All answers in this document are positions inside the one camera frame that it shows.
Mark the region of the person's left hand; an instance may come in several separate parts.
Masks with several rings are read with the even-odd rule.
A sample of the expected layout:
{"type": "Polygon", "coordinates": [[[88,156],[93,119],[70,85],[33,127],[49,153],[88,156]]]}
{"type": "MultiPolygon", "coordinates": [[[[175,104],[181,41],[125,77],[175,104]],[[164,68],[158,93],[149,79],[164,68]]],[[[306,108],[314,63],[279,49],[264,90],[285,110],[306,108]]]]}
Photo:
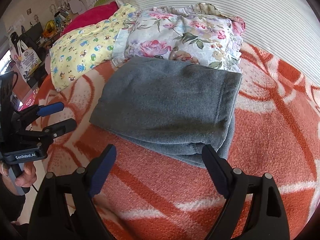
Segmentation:
{"type": "Polygon", "coordinates": [[[31,187],[37,180],[36,167],[33,162],[24,164],[23,173],[13,182],[9,177],[9,168],[1,162],[1,175],[5,187],[14,195],[19,196],[17,187],[31,187]]]}

